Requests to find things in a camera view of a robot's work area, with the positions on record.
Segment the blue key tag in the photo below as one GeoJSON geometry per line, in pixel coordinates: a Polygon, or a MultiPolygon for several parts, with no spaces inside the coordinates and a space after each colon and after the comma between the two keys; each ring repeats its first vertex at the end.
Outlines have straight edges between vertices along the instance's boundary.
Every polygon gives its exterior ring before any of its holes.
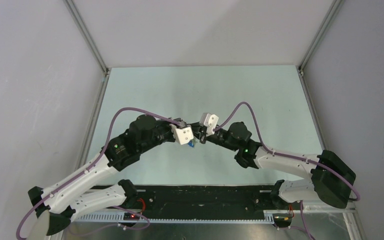
{"type": "Polygon", "coordinates": [[[189,142],[187,143],[187,145],[188,145],[189,147],[191,147],[191,148],[194,148],[194,147],[195,147],[195,142],[194,142],[193,140],[191,140],[191,141],[189,141],[189,142]]]}

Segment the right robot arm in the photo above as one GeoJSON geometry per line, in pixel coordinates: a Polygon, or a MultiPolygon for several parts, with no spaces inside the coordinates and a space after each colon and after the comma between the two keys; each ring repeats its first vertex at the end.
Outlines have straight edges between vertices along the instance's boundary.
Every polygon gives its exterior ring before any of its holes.
{"type": "Polygon", "coordinates": [[[277,209],[297,201],[320,200],[325,204],[345,209],[354,190],[356,174],[334,152],[320,154],[276,152],[251,138],[243,122],[234,122],[228,130],[210,134],[209,127],[196,122],[191,125],[193,135],[202,143],[213,143],[234,151],[234,159],[243,168],[273,169],[300,177],[299,180],[278,180],[270,193],[270,202],[277,209]]]}

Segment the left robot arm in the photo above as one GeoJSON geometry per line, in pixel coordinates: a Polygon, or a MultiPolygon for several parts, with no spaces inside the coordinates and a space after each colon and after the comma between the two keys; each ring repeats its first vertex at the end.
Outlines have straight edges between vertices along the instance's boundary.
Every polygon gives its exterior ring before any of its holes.
{"type": "Polygon", "coordinates": [[[88,163],[52,186],[35,186],[28,191],[38,219],[45,219],[45,236],[65,230],[74,220],[107,207],[133,208],[138,192],[133,183],[122,179],[103,190],[87,193],[98,182],[140,160],[141,154],[163,143],[178,140],[184,132],[178,120],[142,114],[117,137],[109,138],[88,163]]]}

